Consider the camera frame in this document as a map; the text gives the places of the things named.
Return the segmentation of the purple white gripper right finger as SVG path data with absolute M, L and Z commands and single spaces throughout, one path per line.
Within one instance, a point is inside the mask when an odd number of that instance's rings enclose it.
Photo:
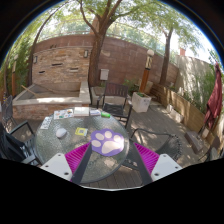
M 157 154 L 135 143 L 133 154 L 143 182 L 154 182 L 182 169 L 168 154 Z

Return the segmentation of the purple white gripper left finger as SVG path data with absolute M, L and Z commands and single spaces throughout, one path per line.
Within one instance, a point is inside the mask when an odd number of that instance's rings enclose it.
M 86 143 L 66 154 L 55 154 L 41 168 L 70 182 L 80 182 L 90 155 L 91 145 Z

